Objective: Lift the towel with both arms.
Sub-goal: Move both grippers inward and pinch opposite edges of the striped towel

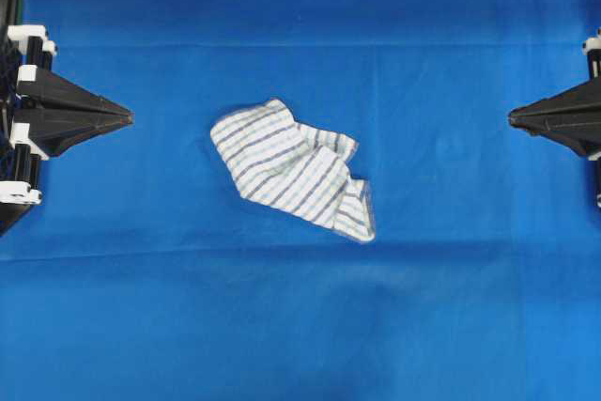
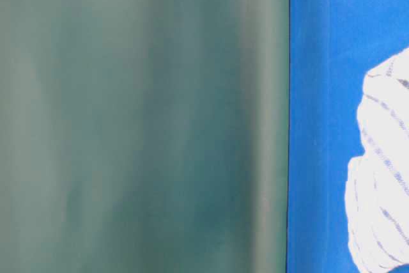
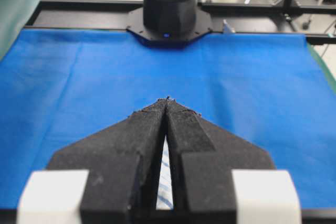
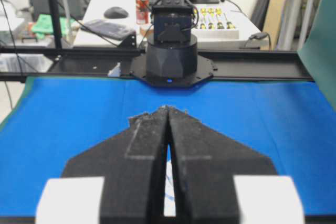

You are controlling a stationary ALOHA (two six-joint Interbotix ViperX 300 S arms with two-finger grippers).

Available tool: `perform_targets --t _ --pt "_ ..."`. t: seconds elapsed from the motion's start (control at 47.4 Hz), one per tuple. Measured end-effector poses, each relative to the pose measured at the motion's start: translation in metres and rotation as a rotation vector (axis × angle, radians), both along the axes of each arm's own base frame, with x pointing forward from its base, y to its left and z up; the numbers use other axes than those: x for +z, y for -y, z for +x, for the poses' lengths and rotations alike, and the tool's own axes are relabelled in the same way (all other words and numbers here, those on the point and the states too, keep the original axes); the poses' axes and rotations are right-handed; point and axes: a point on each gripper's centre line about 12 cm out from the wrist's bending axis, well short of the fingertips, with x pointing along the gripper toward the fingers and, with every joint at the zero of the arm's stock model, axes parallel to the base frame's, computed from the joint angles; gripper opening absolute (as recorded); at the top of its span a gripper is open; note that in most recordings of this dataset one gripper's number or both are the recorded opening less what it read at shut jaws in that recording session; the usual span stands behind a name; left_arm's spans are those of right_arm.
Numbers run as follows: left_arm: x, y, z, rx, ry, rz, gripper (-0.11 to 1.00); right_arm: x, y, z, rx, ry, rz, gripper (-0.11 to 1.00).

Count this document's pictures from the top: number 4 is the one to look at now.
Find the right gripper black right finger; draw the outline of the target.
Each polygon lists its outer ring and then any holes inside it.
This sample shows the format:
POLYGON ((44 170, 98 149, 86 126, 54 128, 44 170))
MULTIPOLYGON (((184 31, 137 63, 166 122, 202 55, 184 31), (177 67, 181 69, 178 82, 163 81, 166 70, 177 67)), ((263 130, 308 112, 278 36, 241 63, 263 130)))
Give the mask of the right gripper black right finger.
POLYGON ((181 223, 304 223, 291 177, 268 156, 173 107, 169 125, 181 223))

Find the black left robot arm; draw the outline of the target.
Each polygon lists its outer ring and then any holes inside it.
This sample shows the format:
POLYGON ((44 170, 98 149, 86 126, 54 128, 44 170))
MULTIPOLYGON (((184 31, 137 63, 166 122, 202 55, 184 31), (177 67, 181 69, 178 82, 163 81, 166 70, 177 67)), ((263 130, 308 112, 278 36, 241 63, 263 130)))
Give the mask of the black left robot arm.
POLYGON ((161 0, 152 7, 153 34, 145 53, 131 62, 130 74, 154 87, 191 87, 213 78, 213 62, 198 54, 191 29, 194 14, 185 0, 161 0))

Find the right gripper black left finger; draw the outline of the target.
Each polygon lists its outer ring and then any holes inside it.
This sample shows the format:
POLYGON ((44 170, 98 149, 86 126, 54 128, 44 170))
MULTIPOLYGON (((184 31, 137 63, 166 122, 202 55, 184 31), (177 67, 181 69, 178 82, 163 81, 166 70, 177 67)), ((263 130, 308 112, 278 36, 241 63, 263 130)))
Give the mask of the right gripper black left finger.
POLYGON ((70 158, 47 180, 36 223, 149 223, 161 213, 168 108, 70 158))

